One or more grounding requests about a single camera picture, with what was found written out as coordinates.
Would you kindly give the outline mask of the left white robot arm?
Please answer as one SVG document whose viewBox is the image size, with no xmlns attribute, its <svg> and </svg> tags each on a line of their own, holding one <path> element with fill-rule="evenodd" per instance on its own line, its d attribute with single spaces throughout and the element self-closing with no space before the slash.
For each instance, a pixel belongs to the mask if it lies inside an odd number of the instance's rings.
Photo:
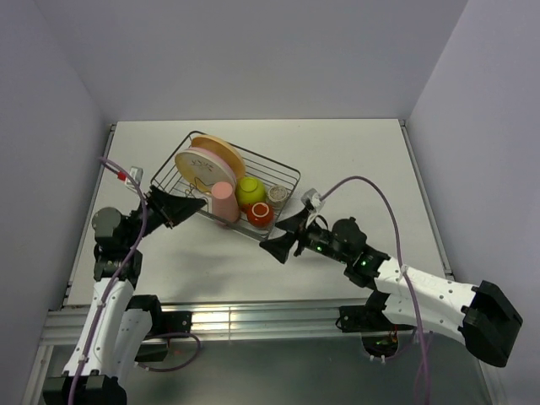
<svg viewBox="0 0 540 405">
<path fill-rule="evenodd" d="M 155 186 L 139 194 L 128 215 L 105 207 L 91 219 L 94 231 L 94 286 L 88 315 L 60 376 L 46 379 L 47 404 L 125 404 L 127 374 L 146 337 L 165 325 L 155 295 L 137 295 L 143 255 L 141 240 L 160 226 L 174 228 L 206 206 L 194 197 L 178 197 Z"/>
</svg>

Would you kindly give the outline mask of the pink plastic plate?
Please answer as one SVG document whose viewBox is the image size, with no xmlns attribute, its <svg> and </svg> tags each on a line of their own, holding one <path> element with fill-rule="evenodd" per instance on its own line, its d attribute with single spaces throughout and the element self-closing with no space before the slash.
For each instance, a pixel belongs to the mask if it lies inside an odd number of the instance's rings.
<svg viewBox="0 0 540 405">
<path fill-rule="evenodd" d="M 224 173 L 227 174 L 228 182 L 232 184 L 233 186 L 236 186 L 236 176 L 234 171 L 231 169 L 230 165 L 221 157 L 219 157 L 216 153 L 210 152 L 204 148 L 199 147 L 190 147 L 190 150 L 192 152 L 197 152 L 200 156 L 204 156 L 206 159 L 210 159 L 213 162 L 212 167 L 208 167 L 208 170 L 210 172 L 213 171 L 214 166 L 218 166 L 220 169 L 223 170 Z"/>
</svg>

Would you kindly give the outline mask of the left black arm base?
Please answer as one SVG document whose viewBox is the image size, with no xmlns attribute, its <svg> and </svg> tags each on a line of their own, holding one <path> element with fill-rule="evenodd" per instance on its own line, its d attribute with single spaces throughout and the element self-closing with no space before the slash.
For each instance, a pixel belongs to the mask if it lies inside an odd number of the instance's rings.
<svg viewBox="0 0 540 405">
<path fill-rule="evenodd" d="M 130 299 L 127 309 L 140 309 L 150 313 L 152 327 L 148 337 L 191 331 L 192 313 L 188 310 L 164 311 L 156 295 L 135 295 Z M 167 356 L 169 348 L 169 337 L 167 343 L 142 344 L 135 360 L 142 363 L 161 362 Z"/>
</svg>

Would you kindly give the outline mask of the lime green bowl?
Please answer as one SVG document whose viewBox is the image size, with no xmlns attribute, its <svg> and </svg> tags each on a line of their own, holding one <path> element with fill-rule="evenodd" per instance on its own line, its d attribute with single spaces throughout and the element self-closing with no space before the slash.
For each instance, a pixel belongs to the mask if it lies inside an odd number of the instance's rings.
<svg viewBox="0 0 540 405">
<path fill-rule="evenodd" d="M 235 195 L 240 207 L 266 201 L 265 186 L 256 177 L 245 176 L 241 178 L 237 183 Z"/>
</svg>

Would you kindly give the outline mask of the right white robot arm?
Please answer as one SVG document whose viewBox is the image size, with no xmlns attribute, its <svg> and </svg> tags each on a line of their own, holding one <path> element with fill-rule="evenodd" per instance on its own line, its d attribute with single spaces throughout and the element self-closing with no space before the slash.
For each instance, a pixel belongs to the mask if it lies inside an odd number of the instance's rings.
<svg viewBox="0 0 540 405">
<path fill-rule="evenodd" d="M 280 263 L 310 250 L 345 266 L 345 277 L 370 289 L 362 305 L 340 307 L 336 326 L 344 333 L 416 329 L 463 344 L 476 359 L 507 365 L 523 319 L 494 283 L 479 285 L 439 278 L 367 243 L 354 218 L 339 219 L 330 229 L 308 220 L 308 209 L 277 223 L 283 235 L 259 246 Z"/>
</svg>

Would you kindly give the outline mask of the orange brown ceramic mug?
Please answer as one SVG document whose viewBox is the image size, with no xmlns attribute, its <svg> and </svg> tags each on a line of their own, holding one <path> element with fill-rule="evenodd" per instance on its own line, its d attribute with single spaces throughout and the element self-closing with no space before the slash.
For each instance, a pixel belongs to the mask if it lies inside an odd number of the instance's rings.
<svg viewBox="0 0 540 405">
<path fill-rule="evenodd" d="M 245 205 L 247 221 L 258 229 L 266 229 L 274 219 L 273 207 L 265 202 Z"/>
</svg>

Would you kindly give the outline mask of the pink plastic cup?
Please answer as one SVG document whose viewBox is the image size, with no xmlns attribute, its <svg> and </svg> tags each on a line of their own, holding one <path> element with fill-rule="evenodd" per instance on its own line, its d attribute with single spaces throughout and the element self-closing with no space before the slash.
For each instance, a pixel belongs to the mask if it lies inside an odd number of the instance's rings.
<svg viewBox="0 0 540 405">
<path fill-rule="evenodd" d="M 235 198 L 235 188 L 225 181 L 215 183 L 211 189 L 212 214 L 234 223 L 240 217 L 240 208 Z"/>
</svg>

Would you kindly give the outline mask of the small patterned glass cup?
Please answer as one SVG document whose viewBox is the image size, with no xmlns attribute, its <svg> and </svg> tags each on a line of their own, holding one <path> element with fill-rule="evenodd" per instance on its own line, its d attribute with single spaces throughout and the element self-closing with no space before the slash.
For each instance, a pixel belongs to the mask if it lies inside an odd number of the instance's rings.
<svg viewBox="0 0 540 405">
<path fill-rule="evenodd" d="M 284 186 L 274 185 L 267 190 L 267 203 L 275 208 L 281 208 L 288 199 L 289 192 Z"/>
</svg>

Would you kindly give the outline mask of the cream yellow floral plate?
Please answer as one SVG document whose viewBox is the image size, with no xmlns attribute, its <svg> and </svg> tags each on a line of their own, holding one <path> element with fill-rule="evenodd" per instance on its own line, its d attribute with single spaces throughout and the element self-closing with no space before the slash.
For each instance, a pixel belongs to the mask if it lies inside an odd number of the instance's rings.
<svg viewBox="0 0 540 405">
<path fill-rule="evenodd" d="M 212 167 L 213 162 L 197 152 L 192 152 L 190 148 L 182 150 L 175 156 L 175 167 L 182 178 L 200 192 L 210 192 L 217 182 L 228 182 L 227 174 L 222 169 L 214 166 L 210 172 L 207 166 Z"/>
</svg>

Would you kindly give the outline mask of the orange plastic plate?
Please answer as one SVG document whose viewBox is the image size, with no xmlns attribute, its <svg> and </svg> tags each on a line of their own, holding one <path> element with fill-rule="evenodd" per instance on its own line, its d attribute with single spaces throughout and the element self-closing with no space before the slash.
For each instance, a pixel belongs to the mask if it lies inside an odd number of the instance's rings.
<svg viewBox="0 0 540 405">
<path fill-rule="evenodd" d="M 218 155 L 232 170 L 237 180 L 246 176 L 246 164 L 238 150 L 230 143 L 212 135 L 198 135 L 192 140 L 192 147 L 206 149 Z"/>
</svg>

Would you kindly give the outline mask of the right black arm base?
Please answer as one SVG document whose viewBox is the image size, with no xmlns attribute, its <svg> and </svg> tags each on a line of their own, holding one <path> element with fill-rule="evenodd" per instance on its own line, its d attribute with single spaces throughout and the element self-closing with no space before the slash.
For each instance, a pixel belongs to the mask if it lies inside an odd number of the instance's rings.
<svg viewBox="0 0 540 405">
<path fill-rule="evenodd" d="M 363 350 L 370 361 L 384 364 L 407 351 L 415 342 L 415 327 L 391 323 L 365 305 L 343 305 L 338 312 L 335 327 L 342 333 L 360 333 Z"/>
</svg>

